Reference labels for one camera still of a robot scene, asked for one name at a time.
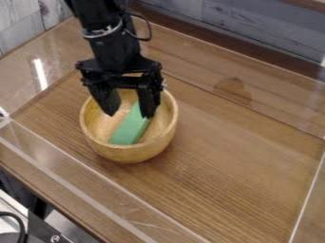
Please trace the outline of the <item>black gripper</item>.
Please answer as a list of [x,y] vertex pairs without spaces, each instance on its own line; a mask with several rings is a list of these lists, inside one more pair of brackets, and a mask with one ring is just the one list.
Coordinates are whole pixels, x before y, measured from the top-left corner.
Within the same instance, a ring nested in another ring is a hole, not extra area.
[[141,116],[151,119],[161,105],[163,91],[163,65],[141,54],[141,41],[151,36],[138,37],[134,30],[115,31],[84,29],[94,57],[79,61],[76,69],[83,75],[83,85],[102,111],[113,116],[121,106],[117,89],[138,92]]

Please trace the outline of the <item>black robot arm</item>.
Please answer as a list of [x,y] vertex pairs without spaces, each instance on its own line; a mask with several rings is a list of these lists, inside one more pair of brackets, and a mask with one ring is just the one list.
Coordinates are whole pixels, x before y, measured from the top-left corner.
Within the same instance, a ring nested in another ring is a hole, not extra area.
[[76,63],[82,82],[107,115],[122,104],[118,91],[134,89],[139,112],[145,118],[155,115],[163,92],[163,65],[143,57],[139,43],[151,40],[138,36],[131,11],[118,0],[64,0],[82,25],[94,57]]

